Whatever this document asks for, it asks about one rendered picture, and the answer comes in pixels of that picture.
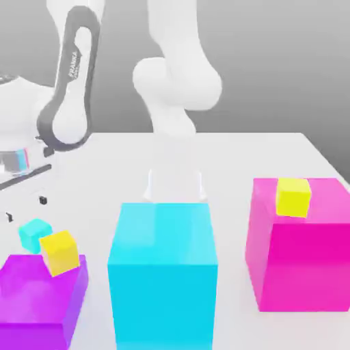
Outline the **small cyan cube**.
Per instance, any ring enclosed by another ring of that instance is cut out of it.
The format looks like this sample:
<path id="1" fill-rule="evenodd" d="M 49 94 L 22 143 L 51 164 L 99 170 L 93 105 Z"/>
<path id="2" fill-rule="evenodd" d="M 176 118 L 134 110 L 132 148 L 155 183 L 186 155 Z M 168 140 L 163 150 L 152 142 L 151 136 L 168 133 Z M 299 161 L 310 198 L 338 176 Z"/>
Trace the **small cyan cube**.
<path id="1" fill-rule="evenodd" d="M 41 219 L 33 219 L 18 229 L 23 248 L 32 254 L 39 254 L 41 252 L 40 238 L 52 233 L 52 226 Z"/>

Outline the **large magenta box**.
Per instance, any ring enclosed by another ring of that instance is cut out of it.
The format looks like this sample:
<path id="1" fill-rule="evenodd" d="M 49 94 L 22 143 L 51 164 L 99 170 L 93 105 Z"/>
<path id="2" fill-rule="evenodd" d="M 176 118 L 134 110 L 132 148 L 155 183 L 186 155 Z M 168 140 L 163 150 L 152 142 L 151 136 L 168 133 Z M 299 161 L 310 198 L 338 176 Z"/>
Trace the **large magenta box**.
<path id="1" fill-rule="evenodd" d="M 309 178 L 306 218 L 275 212 L 275 178 L 255 178 L 245 261 L 261 312 L 350 310 L 350 192 Z"/>

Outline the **small yellow cube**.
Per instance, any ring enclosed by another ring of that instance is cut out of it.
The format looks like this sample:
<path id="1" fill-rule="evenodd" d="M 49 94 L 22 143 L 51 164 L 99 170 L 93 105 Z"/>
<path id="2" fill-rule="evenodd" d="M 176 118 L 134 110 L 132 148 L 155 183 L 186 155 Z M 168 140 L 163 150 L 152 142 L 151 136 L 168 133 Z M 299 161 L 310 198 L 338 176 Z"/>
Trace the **small yellow cube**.
<path id="1" fill-rule="evenodd" d="M 305 178 L 278 178 L 275 209 L 279 216 L 306 218 L 311 199 L 311 188 Z"/>
<path id="2" fill-rule="evenodd" d="M 52 277 L 80 266 L 77 243 L 68 230 L 39 238 L 43 261 Z"/>

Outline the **large purple box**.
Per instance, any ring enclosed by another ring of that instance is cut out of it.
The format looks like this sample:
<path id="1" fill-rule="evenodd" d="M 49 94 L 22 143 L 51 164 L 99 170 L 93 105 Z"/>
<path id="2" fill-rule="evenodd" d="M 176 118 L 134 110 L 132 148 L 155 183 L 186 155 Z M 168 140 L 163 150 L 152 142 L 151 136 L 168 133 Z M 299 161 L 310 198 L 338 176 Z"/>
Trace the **large purple box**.
<path id="1" fill-rule="evenodd" d="M 51 276 L 39 255 L 8 256 L 0 269 L 0 350 L 69 350 L 88 287 L 88 266 Z"/>

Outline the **large cyan box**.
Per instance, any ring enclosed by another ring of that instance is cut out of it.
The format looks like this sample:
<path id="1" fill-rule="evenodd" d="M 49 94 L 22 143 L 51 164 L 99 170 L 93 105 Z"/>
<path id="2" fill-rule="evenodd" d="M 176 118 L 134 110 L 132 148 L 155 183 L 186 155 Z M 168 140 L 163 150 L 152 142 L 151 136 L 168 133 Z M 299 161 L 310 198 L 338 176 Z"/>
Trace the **large cyan box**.
<path id="1" fill-rule="evenodd" d="M 212 350 L 218 261 L 205 203 L 124 203 L 107 263 L 117 350 Z"/>

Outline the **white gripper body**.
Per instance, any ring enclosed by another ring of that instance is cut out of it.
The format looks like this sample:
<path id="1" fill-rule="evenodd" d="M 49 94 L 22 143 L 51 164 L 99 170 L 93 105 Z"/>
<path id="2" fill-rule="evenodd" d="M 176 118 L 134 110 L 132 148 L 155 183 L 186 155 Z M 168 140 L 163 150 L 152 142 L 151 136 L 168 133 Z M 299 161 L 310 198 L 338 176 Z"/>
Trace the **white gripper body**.
<path id="1" fill-rule="evenodd" d="M 52 165 L 47 163 L 22 174 L 0 171 L 0 196 L 14 193 L 46 196 L 51 182 Z"/>

